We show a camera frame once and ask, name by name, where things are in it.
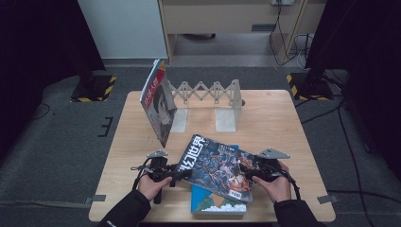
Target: book cover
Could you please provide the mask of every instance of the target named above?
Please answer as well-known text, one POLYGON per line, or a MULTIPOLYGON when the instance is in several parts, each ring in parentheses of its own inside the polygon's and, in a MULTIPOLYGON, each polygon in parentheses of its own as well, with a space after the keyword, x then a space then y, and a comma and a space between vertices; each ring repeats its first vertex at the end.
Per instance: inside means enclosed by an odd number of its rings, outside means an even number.
POLYGON ((177 107, 168 86, 165 61, 156 60, 142 90, 140 102, 163 148, 173 124, 177 107))
POLYGON ((253 200, 253 182, 245 178, 239 163, 249 168, 257 168, 254 155, 194 134, 176 170, 192 169, 192 176, 183 179, 184 181, 221 197, 248 203, 253 200))
POLYGON ((191 185, 191 213, 194 215, 244 215, 247 206, 191 185))

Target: controller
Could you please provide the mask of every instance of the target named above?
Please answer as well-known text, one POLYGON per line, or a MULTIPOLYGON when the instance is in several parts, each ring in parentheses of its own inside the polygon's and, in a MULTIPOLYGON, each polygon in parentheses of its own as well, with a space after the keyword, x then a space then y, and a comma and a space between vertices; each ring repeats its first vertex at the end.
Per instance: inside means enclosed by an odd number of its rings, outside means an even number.
MULTIPOLYGON (((168 153, 164 152, 162 150, 158 150, 156 152, 153 152, 149 154, 148 160, 150 160, 150 166, 147 167, 145 165, 140 166, 136 169, 143 169, 148 173, 148 176, 156 183, 164 180, 165 178, 172 177, 172 180, 170 182, 170 187, 175 187, 176 181, 180 181, 184 178, 190 177, 192 175, 192 169, 184 170, 184 171, 174 171, 177 165, 168 165, 167 164, 167 158, 164 156, 167 156, 168 153)), ((133 188, 136 188, 136 186, 139 183, 139 178, 135 179, 135 183, 133 185, 133 188)), ((156 197, 154 198, 153 202, 155 204, 159 204, 162 202, 162 189, 157 193, 156 197)))
POLYGON ((256 176, 270 183, 282 175, 279 172, 281 167, 277 159, 262 159, 258 161, 257 165, 258 169, 247 168, 242 164, 239 164, 239 168, 245 174, 245 178, 250 181, 253 181, 252 177, 256 176))
POLYGON ((240 170, 245 174, 245 178, 252 181, 252 177, 256 176, 265 182, 273 182, 278 177, 282 176, 281 166, 278 163, 279 158, 289 158, 289 155, 277 151, 273 148, 268 148, 254 156, 258 169, 247 168, 239 164, 240 170))

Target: yellow black hazard tape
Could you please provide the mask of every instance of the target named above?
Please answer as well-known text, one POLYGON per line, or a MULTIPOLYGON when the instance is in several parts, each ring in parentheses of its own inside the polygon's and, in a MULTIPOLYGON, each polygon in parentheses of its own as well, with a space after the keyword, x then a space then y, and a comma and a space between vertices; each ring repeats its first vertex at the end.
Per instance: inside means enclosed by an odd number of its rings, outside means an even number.
POLYGON ((110 92, 113 89, 114 82, 117 79, 116 76, 100 76, 96 77, 97 83, 99 83, 99 91, 96 91, 99 96, 90 96, 88 94, 82 94, 82 96, 71 96, 71 101, 72 102, 91 102, 91 101, 105 101, 109 95, 110 92))
POLYGON ((287 75, 287 82, 291 89, 292 95, 295 100, 331 100, 332 96, 315 95, 315 96, 304 96, 299 93, 299 90, 294 82, 292 75, 287 75))

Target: magazine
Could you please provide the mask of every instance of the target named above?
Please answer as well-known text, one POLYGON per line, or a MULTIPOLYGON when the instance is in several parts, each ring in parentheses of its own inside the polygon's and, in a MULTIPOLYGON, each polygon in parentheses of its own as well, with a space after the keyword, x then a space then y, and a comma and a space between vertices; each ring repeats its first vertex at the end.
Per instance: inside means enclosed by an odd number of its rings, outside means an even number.
POLYGON ((168 85, 165 61, 156 60, 142 90, 140 102, 163 148, 173 124, 177 107, 168 85))
POLYGON ((243 203, 221 197, 194 184, 191 185, 191 213, 194 215, 245 215, 243 203))
POLYGON ((245 178, 239 163, 248 168, 257 168, 254 155, 194 134, 176 170, 192 169, 192 176, 184 181, 246 204, 253 200, 253 182, 245 178))

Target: floor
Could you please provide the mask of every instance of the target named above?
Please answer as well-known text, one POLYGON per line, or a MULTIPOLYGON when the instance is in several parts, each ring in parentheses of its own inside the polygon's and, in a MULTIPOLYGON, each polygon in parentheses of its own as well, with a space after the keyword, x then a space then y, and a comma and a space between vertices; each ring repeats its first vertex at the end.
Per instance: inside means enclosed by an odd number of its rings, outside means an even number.
MULTIPOLYGON (((279 65, 272 55, 269 34, 266 33, 217 34, 214 39, 210 39, 208 35, 182 35, 177 41, 174 59, 167 67, 174 67, 175 70, 184 67, 194 67, 193 70, 197 70, 195 67, 210 67, 211 69, 205 70, 216 70, 218 67, 229 66, 231 72, 235 72, 233 68, 239 66, 272 67, 274 69, 269 68, 270 74, 280 72, 280 77, 283 77, 281 72, 285 69, 302 70, 305 65, 304 52, 301 52, 305 49, 305 36, 296 40, 296 46, 291 47, 294 58, 285 65, 279 65)), ((146 67, 152 62, 153 60, 105 60, 105 65, 119 73, 122 79, 121 75, 130 76, 131 72, 147 72, 146 67)), ((344 71, 327 71, 327 74, 346 81, 347 74, 344 71)), ((127 83, 131 83, 132 79, 127 78, 127 83)), ((125 99, 123 96, 114 96, 113 100, 110 98, 103 105, 95 102, 70 103, 69 95, 77 82, 77 78, 70 78, 47 89, 48 96, 44 102, 48 106, 42 105, 38 108, 38 111, 44 109, 45 117, 38 113, 40 120, 33 121, 27 129, 25 142, 16 146, 8 169, 0 169, 0 201, 27 200, 26 198, 36 198, 39 201, 70 201, 73 198, 74 202, 79 203, 83 196, 93 195, 98 179, 88 176, 100 175, 104 163, 98 160, 106 158, 108 146, 113 140, 111 136, 98 138, 97 129, 99 125, 104 124, 103 116, 118 115, 116 112, 119 112, 125 99)), ((125 90, 129 85, 119 83, 118 86, 119 89, 125 90)), ((340 94, 336 86, 331 85, 331 88, 335 94, 340 94)), ((305 122, 305 119, 331 110, 339 102, 340 97, 337 96, 332 102, 310 101, 304 104, 303 101, 294 101, 294 105, 301 121, 305 122)), ((305 134, 314 151, 325 186, 327 189, 338 190, 331 193, 340 197, 340 202, 333 203, 336 220, 326 225, 397 226, 401 222, 401 184, 389 173, 382 159, 367 154, 352 117, 346 110, 341 111, 351 140, 350 146, 357 156, 363 189, 370 194, 364 194, 366 204, 361 202, 354 164, 339 117, 336 114, 326 114, 313 122, 305 122, 305 134)), ((87 208, 20 208, 7 204, 0 204, 0 208, 1 226, 95 226, 88 219, 87 208)))

